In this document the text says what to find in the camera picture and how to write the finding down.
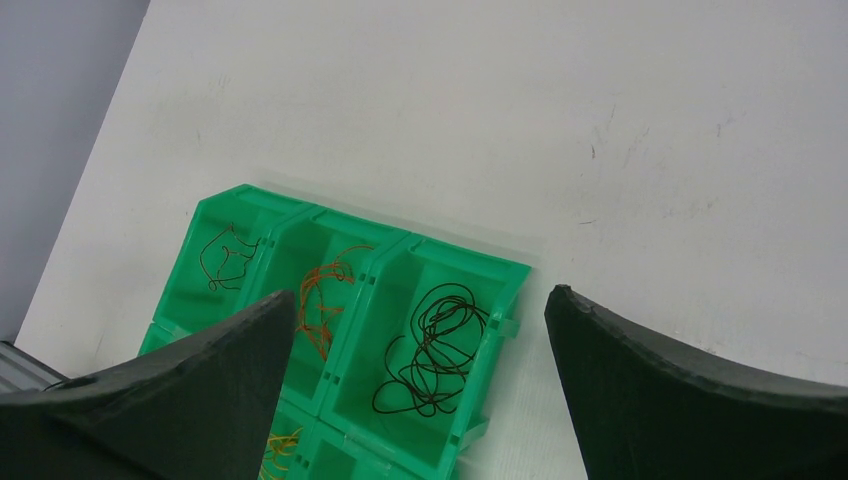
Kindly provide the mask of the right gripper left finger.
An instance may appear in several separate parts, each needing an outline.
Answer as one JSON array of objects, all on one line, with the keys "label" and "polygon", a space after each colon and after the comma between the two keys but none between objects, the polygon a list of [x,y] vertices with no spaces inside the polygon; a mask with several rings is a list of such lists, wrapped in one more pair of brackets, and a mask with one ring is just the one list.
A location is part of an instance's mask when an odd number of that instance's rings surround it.
[{"label": "right gripper left finger", "polygon": [[5,479],[255,479],[296,327],[274,292],[113,367],[1,398]]}]

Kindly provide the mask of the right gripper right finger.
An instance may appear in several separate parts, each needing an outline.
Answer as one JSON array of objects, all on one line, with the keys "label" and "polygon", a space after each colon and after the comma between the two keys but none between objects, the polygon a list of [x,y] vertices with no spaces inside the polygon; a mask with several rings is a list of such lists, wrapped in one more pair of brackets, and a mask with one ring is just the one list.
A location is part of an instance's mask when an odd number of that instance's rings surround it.
[{"label": "right gripper right finger", "polygon": [[558,285],[544,318],[591,479],[843,479],[847,390],[710,354]]}]

